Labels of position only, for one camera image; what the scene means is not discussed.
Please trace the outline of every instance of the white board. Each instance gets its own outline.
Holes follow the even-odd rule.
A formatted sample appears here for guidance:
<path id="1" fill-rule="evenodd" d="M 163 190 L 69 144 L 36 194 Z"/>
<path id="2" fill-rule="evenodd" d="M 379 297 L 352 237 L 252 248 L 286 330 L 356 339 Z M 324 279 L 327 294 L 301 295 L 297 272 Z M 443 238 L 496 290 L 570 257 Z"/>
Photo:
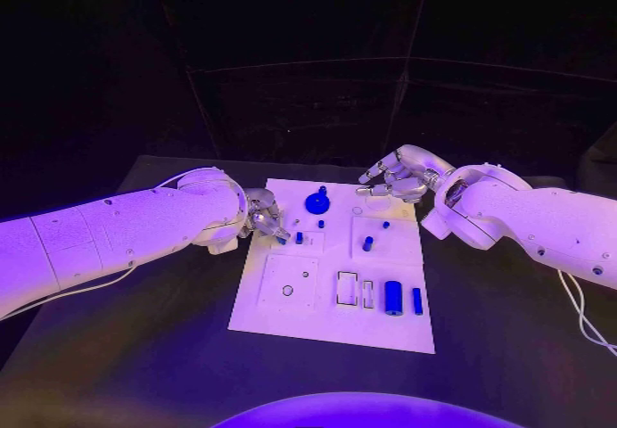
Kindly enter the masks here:
<path id="1" fill-rule="evenodd" d="M 304 200 L 322 185 L 330 208 L 317 216 L 306 210 Z M 291 239 L 281 245 L 271 236 L 254 234 L 229 329 L 434 354 L 414 207 L 389 196 L 361 197 L 356 187 L 267 181 Z M 296 244 L 297 232 L 303 244 Z M 373 237 L 371 251 L 362 249 L 366 236 Z M 356 284 L 349 274 L 339 281 L 339 272 L 356 274 Z M 402 284 L 399 317 L 385 313 L 386 281 Z M 414 288 L 421 289 L 422 315 L 414 313 Z M 337 290 L 348 303 L 356 301 L 353 290 L 356 305 L 337 304 Z"/>

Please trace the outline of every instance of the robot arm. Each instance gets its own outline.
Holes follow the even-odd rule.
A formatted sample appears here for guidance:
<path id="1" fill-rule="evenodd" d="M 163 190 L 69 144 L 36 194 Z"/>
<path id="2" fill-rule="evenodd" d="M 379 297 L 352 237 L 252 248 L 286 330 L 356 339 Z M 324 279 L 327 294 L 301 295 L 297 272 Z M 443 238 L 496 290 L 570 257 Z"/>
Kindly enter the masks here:
<path id="1" fill-rule="evenodd" d="M 190 243 L 208 246 L 212 254 L 234 250 L 237 236 L 255 229 L 290 238 L 278 225 L 274 195 L 244 190 L 216 168 L 189 171 L 176 187 L 0 223 L 0 317 Z"/>
<path id="2" fill-rule="evenodd" d="M 361 183 L 385 172 L 385 184 L 359 194 L 392 194 L 417 202 L 434 191 L 421 221 L 444 239 L 450 233 L 489 250 L 503 236 L 539 263 L 617 289 L 617 201 L 558 188 L 532 189 L 499 165 L 456 169 L 422 148 L 404 145 L 368 170 Z"/>

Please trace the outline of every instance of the robotic hand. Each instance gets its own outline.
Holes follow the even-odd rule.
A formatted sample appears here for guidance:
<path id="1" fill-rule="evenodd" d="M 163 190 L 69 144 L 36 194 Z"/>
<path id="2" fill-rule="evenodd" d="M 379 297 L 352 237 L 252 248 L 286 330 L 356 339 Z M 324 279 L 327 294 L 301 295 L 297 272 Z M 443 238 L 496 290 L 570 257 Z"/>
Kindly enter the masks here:
<path id="1" fill-rule="evenodd" d="M 385 184 L 359 195 L 388 195 L 415 203 L 434 191 L 421 221 L 438 239 L 450 233 L 489 250 L 503 236 L 539 263 L 617 289 L 617 201 L 558 188 L 532 189 L 512 172 L 487 163 L 454 168 L 421 147 L 404 145 L 361 176 L 381 173 Z"/>
<path id="2" fill-rule="evenodd" d="M 176 186 L 166 186 L 177 179 Z M 242 189 L 216 168 L 157 187 L 0 223 L 0 317 L 33 300 L 147 263 L 190 243 L 211 254 L 237 236 L 290 239 L 274 194 Z"/>

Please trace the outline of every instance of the cable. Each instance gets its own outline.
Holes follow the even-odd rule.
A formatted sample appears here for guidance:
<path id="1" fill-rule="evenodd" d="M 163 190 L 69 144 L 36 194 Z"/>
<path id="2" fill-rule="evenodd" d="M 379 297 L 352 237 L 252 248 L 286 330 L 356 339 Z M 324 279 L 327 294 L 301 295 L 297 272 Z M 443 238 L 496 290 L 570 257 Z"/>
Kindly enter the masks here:
<path id="1" fill-rule="evenodd" d="M 176 178 L 182 178 L 186 174 L 189 174 L 189 172 L 198 172 L 198 171 L 203 171 L 203 169 L 212 169 L 212 167 L 203 167 L 203 168 L 198 168 L 198 169 L 190 169 L 190 171 L 185 171 L 180 174 L 177 174 L 177 176 L 173 176 L 172 178 L 167 178 L 154 188 L 163 187 L 164 185 L 167 185 Z"/>
<path id="2" fill-rule="evenodd" d="M 581 329 L 581 333 L 591 342 L 604 346 L 608 349 L 608 351 L 611 352 L 611 354 L 617 357 L 617 350 L 616 350 L 617 345 L 613 345 L 607 342 L 607 340 L 604 339 L 604 336 L 600 334 L 598 329 L 594 327 L 594 325 L 591 324 L 591 322 L 588 321 L 588 319 L 585 317 L 585 295 L 583 293 L 581 286 L 578 285 L 578 281 L 575 280 L 572 275 L 568 274 L 570 279 L 575 283 L 575 288 L 578 290 L 578 298 L 581 300 L 580 305 L 575 304 L 575 296 L 572 295 L 572 292 L 570 291 L 568 284 L 565 283 L 564 272 L 558 269 L 557 273 L 559 275 L 559 279 L 562 280 L 562 285 L 564 285 L 565 292 L 568 293 L 568 296 L 570 296 L 570 301 L 572 302 L 572 305 L 575 307 L 575 311 L 578 312 L 578 328 Z M 594 334 L 598 336 L 600 340 L 595 340 L 593 337 L 588 336 L 587 331 L 585 331 L 585 326 L 583 324 L 584 322 L 585 322 L 588 328 L 591 329 L 591 331 L 594 332 Z"/>
<path id="3" fill-rule="evenodd" d="M 111 284 L 115 284 L 118 281 L 121 281 L 123 279 L 126 279 L 128 277 L 128 274 L 136 270 L 137 265 L 134 265 L 121 276 L 118 276 L 113 281 L 110 281 L 105 284 L 101 285 L 94 285 L 92 287 L 88 288 L 82 288 L 79 290 L 74 290 L 72 292 L 65 292 L 64 294 L 56 294 L 55 296 L 49 297 L 48 299 L 38 301 L 36 303 L 32 303 L 32 305 L 29 305 L 26 308 L 19 309 L 13 312 L 10 312 L 10 314 L 4 315 L 0 318 L 0 321 L 4 321 L 6 319 L 12 318 L 16 314 L 20 314 L 22 312 L 26 312 L 29 309 L 36 308 L 39 305 L 42 305 L 43 303 L 46 303 L 48 301 L 56 300 L 61 297 L 66 297 L 71 294 L 79 294 L 81 292 L 89 292 L 91 290 L 97 290 L 98 288 L 107 287 Z"/>

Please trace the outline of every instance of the table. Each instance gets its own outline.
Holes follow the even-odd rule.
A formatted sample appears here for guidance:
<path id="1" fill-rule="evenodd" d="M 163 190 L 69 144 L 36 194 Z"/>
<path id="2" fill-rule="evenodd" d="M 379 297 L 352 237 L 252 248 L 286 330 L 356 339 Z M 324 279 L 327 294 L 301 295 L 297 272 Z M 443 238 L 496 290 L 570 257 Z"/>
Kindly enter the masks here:
<path id="1" fill-rule="evenodd" d="M 355 183 L 362 169 L 141 156 L 120 192 L 218 166 Z M 422 203 L 418 217 L 431 203 Z M 250 240 L 190 246 L 94 292 L 48 303 L 0 374 L 3 426 L 211 426 L 329 391 L 435 399 L 532 427 L 614 426 L 617 361 L 577 327 L 555 271 L 503 239 L 489 251 L 421 230 L 435 355 L 228 331 Z M 617 337 L 617 292 L 590 283 L 588 317 Z"/>

